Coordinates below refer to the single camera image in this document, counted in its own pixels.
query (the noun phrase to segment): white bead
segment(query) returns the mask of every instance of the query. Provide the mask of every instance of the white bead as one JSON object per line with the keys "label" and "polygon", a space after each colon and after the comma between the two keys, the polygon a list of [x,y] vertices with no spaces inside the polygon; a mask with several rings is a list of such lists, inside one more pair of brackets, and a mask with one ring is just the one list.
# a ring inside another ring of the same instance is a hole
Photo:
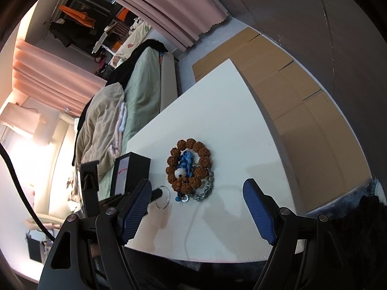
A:
{"label": "white bead", "polygon": [[185,178],[187,176],[187,171],[185,171],[184,168],[178,168],[175,170],[175,177],[176,178]]}

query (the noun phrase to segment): white table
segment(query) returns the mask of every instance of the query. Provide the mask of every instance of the white table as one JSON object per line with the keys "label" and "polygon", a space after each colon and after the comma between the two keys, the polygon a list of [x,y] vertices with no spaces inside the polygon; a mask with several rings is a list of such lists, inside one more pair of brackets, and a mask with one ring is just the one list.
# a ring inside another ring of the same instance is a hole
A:
{"label": "white table", "polygon": [[[165,174],[171,148],[187,138],[203,142],[211,151],[214,189],[202,202],[176,202]],[[247,178],[254,178],[279,206],[303,214],[278,132],[231,60],[138,132],[127,144],[130,151],[151,158],[149,179],[154,189],[166,185],[171,191],[165,210],[150,204],[149,214],[127,244],[130,248],[176,260],[266,260],[271,246],[260,237],[242,197]]]}

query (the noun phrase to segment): metal screw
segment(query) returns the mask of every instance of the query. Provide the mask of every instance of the metal screw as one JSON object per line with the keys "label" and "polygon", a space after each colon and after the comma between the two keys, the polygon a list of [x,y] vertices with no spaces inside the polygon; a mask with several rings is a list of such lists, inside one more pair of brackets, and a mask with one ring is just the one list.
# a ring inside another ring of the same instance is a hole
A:
{"label": "metal screw", "polygon": [[325,216],[325,215],[320,215],[320,216],[319,216],[319,219],[320,219],[322,222],[327,222],[327,221],[329,220],[328,217]]}
{"label": "metal screw", "polygon": [[280,212],[282,215],[284,215],[284,216],[287,216],[287,215],[290,214],[289,208],[286,208],[286,207],[282,207],[282,208],[279,210],[279,212]]}
{"label": "metal screw", "polygon": [[77,219],[77,215],[75,215],[75,214],[71,214],[71,215],[69,215],[69,216],[67,217],[67,221],[68,221],[68,222],[72,222],[72,221],[74,221],[75,219]]}
{"label": "metal screw", "polygon": [[107,214],[107,215],[112,215],[112,214],[114,214],[116,211],[117,211],[117,209],[116,209],[115,207],[109,207],[108,209],[106,209],[106,214]]}

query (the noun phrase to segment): cardboard sheet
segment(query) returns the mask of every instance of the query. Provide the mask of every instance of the cardboard sheet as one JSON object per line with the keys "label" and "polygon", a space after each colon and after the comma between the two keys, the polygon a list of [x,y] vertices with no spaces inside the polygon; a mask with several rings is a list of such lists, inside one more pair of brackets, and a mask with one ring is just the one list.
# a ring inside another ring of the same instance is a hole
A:
{"label": "cardboard sheet", "polygon": [[287,53],[246,28],[192,66],[196,81],[228,58],[273,119],[307,211],[371,178],[360,145],[339,110]]}

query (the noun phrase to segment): blue textured pad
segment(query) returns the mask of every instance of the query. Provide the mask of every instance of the blue textured pad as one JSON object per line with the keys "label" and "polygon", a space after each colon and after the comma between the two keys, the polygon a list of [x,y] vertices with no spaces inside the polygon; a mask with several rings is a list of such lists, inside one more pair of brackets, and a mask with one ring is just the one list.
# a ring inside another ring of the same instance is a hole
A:
{"label": "blue textured pad", "polygon": [[150,203],[150,197],[152,196],[152,184],[147,182],[144,188],[139,193],[132,208],[128,212],[123,222],[123,233],[121,240],[123,245],[128,243],[136,235],[137,229],[140,226],[140,222],[144,217],[145,212],[148,209]]}
{"label": "blue textured pad", "polygon": [[261,237],[267,240],[270,245],[274,245],[276,240],[274,220],[248,180],[243,184],[243,198],[245,199],[247,208],[254,219]]}

